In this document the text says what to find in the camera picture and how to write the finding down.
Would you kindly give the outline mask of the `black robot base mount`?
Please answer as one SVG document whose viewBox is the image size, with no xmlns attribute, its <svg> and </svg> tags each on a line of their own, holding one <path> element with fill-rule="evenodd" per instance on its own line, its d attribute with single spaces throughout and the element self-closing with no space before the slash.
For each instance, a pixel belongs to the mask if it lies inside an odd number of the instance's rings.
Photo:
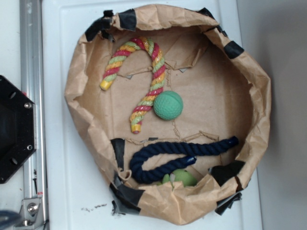
<svg viewBox="0 0 307 230">
<path fill-rule="evenodd" d="M 0 183 L 4 184 L 36 150 L 34 103 L 0 77 Z"/>
</svg>

